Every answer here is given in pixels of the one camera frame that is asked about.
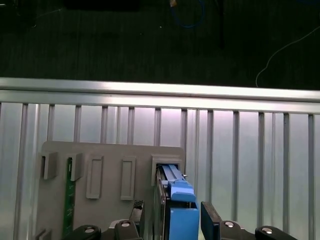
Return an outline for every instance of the green circuit board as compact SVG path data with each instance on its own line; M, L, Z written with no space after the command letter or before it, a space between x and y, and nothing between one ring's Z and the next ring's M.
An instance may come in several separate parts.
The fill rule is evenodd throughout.
M69 157L66 164L65 199L62 228L63 238L73 231L74 225L76 182L71 181L72 162L72 158Z

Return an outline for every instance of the white cable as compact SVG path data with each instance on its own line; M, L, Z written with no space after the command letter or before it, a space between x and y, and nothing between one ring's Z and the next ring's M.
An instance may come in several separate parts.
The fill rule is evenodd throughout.
M62 8L57 9L57 10L53 10L53 11L46 12L46 13L44 13L44 14L41 14L41 15L39 15L39 16L36 16L35 19L41 18L41 17L43 17L43 16L45 16L45 15L48 15L48 14L54 14L54 13L56 13L56 12L60 12L61 10L62 10Z
M280 48L279 50L275 51L275 52L271 55L271 57L269 58L268 62L266 63L266 65L265 65L265 67L264 67L264 69L262 69L262 70L256 75L256 77L255 77L255 86L256 86L257 88L259 87L259 85L258 85L258 78L259 78L260 74L262 74L265 70L267 70L267 68L269 67L269 63L270 63L271 59L272 59L277 53L279 53L279 52L282 51L283 49L285 49L285 48L287 48L287 47L289 47L289 46L291 46L291 45L293 45L293 44L296 44L296 43L302 41L303 39L309 37L311 34L313 34L313 33L314 33L315 31L317 31L318 29L320 29L320 26L316 27L315 29L313 29L311 32L309 32L307 35L301 37L300 39L295 40L295 41L293 41L293 42L290 42L289 44L287 44L287 45L285 45L284 47Z

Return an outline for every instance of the dark floor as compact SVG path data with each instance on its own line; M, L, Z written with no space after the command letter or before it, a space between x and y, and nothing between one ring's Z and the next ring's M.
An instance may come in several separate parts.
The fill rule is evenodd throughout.
M0 76L254 87L276 50L320 25L320 8L296 0L227 0L220 49L214 0L192 29L175 24L168 0L142 0L139 12L66 10L57 1L39 0L36 27L0 35ZM181 21L199 19L197 0L177 3ZM259 87L320 90L319 68L320 29L277 54Z

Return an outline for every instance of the blue cable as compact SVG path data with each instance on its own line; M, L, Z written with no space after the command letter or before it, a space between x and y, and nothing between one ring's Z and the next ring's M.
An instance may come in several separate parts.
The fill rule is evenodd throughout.
M205 3L204 3L202 0L197 0L197 1L198 1L199 4L201 5L201 18L200 18L200 20L199 20L197 23L192 24L192 25L183 25L183 24L180 22L180 19L179 19L179 18L177 17L177 15L176 15L176 12L175 12L175 10L174 10L174 6L170 6L172 16L173 16L175 22L176 22L180 27L185 28L185 29L192 29L192 28L194 28L194 27L199 26L199 25L203 22L203 20L204 20L204 18L205 18Z

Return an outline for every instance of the black clamp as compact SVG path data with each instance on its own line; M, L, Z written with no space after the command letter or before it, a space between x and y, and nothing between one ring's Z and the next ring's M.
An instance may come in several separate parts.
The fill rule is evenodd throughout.
M128 220L120 220L114 228L101 232L94 225L82 225L62 240L143 240L144 201L135 201Z
M223 221L209 202L201 203L201 230L205 240L297 240L273 226L261 226L250 233L234 221Z

